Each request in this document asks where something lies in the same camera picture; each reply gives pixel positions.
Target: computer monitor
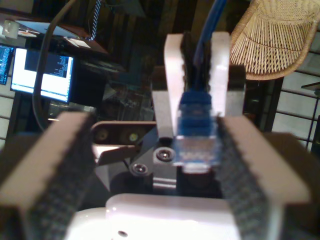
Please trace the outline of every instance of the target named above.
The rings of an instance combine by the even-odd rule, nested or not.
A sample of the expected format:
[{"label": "computer monitor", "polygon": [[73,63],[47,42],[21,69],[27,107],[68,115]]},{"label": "computer monitor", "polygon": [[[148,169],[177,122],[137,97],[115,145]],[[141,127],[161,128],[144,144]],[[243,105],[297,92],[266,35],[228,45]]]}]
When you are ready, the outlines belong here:
[{"label": "computer monitor", "polygon": [[[11,89],[33,93],[40,53],[23,48],[15,51]],[[69,56],[48,54],[43,74],[41,96],[69,102],[74,59]]]},{"label": "computer monitor", "polygon": [[0,84],[6,85],[15,48],[0,44]]}]

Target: cable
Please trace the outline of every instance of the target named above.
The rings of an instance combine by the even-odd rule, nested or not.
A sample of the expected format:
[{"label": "cable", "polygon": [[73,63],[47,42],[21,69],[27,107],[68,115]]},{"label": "cable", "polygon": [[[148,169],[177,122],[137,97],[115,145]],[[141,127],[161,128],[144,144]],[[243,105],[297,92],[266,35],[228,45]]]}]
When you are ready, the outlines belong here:
[{"label": "cable", "polygon": [[196,85],[199,84],[198,81],[200,81],[200,70],[203,63],[205,43],[207,43],[211,39],[212,33],[217,27],[219,18],[225,8],[226,3],[227,0],[215,0],[204,24],[200,39],[197,43],[195,54],[193,57],[193,65],[197,71],[195,83]]},{"label": "cable", "polygon": [[48,51],[50,46],[50,41],[52,38],[52,35],[54,33],[54,30],[58,23],[61,21],[61,19],[64,17],[64,15],[71,9],[73,4],[77,0],[70,0],[62,9],[61,11],[55,16],[55,18],[50,23],[43,42],[41,46],[40,51],[40,57],[38,60],[38,65],[36,68],[36,77],[35,77],[35,83],[34,83],[34,89],[33,89],[33,95],[32,95],[32,107],[33,107],[33,113],[35,116],[35,119],[42,131],[44,131],[48,127],[48,121],[47,117],[44,115],[42,111],[41,106],[41,87],[42,87],[42,80],[45,73],[45,68],[47,64],[47,57],[48,57]]},{"label": "cable", "polygon": [[97,28],[98,28],[98,19],[99,19],[99,14],[100,14],[101,4],[102,3],[103,3],[103,5],[105,7],[114,8],[114,7],[121,7],[123,5],[132,3],[132,1],[133,0],[130,0],[130,1],[127,1],[127,2],[123,2],[123,3],[119,3],[119,4],[115,4],[115,5],[110,5],[110,4],[107,4],[106,2],[103,2],[103,0],[96,0],[95,6],[90,11],[90,16],[91,16],[91,12],[94,10],[93,23],[92,23],[92,33],[91,33],[90,37],[84,37],[83,39],[87,40],[87,41],[93,41],[96,38]]},{"label": "cable", "polygon": [[96,2],[95,2],[91,36],[85,37],[84,40],[93,41],[96,38],[98,19],[99,19],[99,14],[100,14],[100,9],[101,9],[101,1],[102,0],[96,0]]}]

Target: wicker chair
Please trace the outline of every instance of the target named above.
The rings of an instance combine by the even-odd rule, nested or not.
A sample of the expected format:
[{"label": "wicker chair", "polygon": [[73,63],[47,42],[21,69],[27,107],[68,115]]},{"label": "wicker chair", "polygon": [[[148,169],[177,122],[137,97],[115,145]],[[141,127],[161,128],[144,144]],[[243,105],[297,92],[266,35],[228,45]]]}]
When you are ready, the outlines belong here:
[{"label": "wicker chair", "polygon": [[320,20],[320,0],[253,0],[231,34],[230,62],[248,80],[295,71],[306,58]]}]

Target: black cable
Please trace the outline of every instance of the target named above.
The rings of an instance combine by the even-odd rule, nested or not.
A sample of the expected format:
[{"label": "black cable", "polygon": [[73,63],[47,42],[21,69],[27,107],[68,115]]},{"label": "black cable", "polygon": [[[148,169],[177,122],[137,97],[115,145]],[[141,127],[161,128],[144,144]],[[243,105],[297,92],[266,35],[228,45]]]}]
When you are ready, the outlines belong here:
[{"label": "black cable", "polygon": [[100,9],[101,9],[101,1],[102,0],[96,0],[96,2],[95,2],[91,36],[85,37],[84,40],[93,41],[96,38],[98,19],[99,19],[99,14],[100,14]]},{"label": "black cable", "polygon": [[132,3],[133,0],[129,0],[127,2],[123,2],[123,3],[119,3],[119,4],[115,4],[115,5],[110,5],[106,2],[103,2],[103,0],[96,0],[95,6],[92,8],[92,10],[90,10],[90,15],[92,14],[92,12],[94,11],[94,15],[93,15],[93,23],[92,23],[92,33],[90,37],[84,37],[84,40],[87,41],[93,41],[96,38],[97,35],[97,28],[98,28],[98,19],[99,19],[99,14],[100,14],[100,10],[101,10],[101,4],[103,3],[104,7],[110,7],[110,8],[116,8],[116,7],[121,7],[124,6],[126,4]]},{"label": "black cable", "polygon": [[52,35],[54,33],[54,30],[58,23],[61,21],[61,19],[64,17],[64,15],[71,9],[73,4],[77,0],[70,0],[62,9],[61,11],[55,16],[55,18],[50,23],[43,42],[41,46],[40,51],[40,57],[38,60],[38,65],[36,68],[36,77],[34,82],[34,89],[33,89],[33,95],[32,95],[32,107],[33,107],[33,113],[35,116],[35,119],[41,128],[42,131],[44,131],[48,127],[48,120],[47,116],[44,115],[42,111],[41,106],[41,86],[42,86],[42,80],[45,73],[45,68],[47,64],[47,57],[48,57],[48,51],[50,46],[50,41],[52,38]]}]

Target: bolt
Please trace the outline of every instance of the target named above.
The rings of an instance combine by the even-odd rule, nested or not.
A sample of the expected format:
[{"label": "bolt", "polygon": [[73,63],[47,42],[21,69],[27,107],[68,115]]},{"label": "bolt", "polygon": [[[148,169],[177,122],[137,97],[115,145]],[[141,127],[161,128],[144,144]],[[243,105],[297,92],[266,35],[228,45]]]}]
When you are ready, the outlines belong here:
[{"label": "bolt", "polygon": [[104,141],[107,139],[108,135],[109,135],[109,132],[107,130],[101,129],[95,135],[95,139],[97,139],[98,141]]},{"label": "bolt", "polygon": [[160,147],[156,150],[156,157],[162,162],[171,162],[175,158],[175,151],[169,147]]},{"label": "bolt", "polygon": [[146,175],[148,173],[148,167],[141,163],[133,165],[132,170],[138,175]]},{"label": "bolt", "polygon": [[129,136],[129,140],[130,140],[131,142],[137,141],[138,138],[139,138],[139,135],[136,134],[136,133],[131,133],[130,136]]}]

